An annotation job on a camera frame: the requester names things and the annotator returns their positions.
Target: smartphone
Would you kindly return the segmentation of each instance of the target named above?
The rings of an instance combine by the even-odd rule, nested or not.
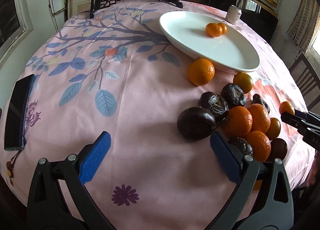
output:
[[[18,80],[14,86],[4,131],[4,149],[7,151],[23,150],[26,145],[24,123],[34,79],[34,74],[29,75]]]

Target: blue gripper pad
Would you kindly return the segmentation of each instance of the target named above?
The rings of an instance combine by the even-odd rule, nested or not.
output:
[[[210,146],[228,179],[237,185],[241,182],[241,167],[237,159],[226,146],[222,136],[215,132],[210,137]]]
[[[111,135],[107,132],[101,133],[99,138],[86,158],[80,165],[79,179],[82,184],[89,182],[93,179],[104,157],[111,147]]]

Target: white plate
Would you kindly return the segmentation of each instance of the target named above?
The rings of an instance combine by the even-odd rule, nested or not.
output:
[[[194,12],[168,12],[159,19],[167,39],[191,58],[206,58],[215,68],[224,71],[253,72],[260,66],[257,51],[238,31],[228,26],[220,37],[209,37],[205,32],[208,23],[220,21]]]

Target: can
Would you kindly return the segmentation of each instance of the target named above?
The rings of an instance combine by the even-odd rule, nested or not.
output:
[[[242,11],[234,5],[229,7],[228,13],[226,15],[226,21],[232,24],[237,24],[240,19]]]

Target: round table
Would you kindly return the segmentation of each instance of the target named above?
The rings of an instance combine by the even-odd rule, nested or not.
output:
[[[226,12],[183,2],[184,11],[224,22]],[[159,17],[179,11],[156,0],[124,0],[96,12],[73,16],[28,61],[25,77],[34,73],[25,123],[27,145],[17,158],[12,184],[6,162],[15,152],[4,151],[1,122],[1,174],[25,205],[37,161],[60,161],[93,143],[102,131],[111,134],[111,149],[93,180],[85,184],[101,211],[117,229],[204,229],[229,198],[228,181],[210,148],[209,138],[188,143],[176,120],[184,109],[197,106],[205,91],[220,93],[233,74],[217,70],[213,80],[195,87],[187,78],[192,59],[161,33]],[[257,50],[261,67],[250,73],[254,86],[280,120],[282,101],[306,111],[303,97],[283,61],[245,23],[231,25]],[[280,138],[288,144],[284,159],[291,188],[306,178],[314,149],[297,130],[281,123]],[[66,185],[66,202],[81,218]],[[249,214],[252,195],[243,210]]]

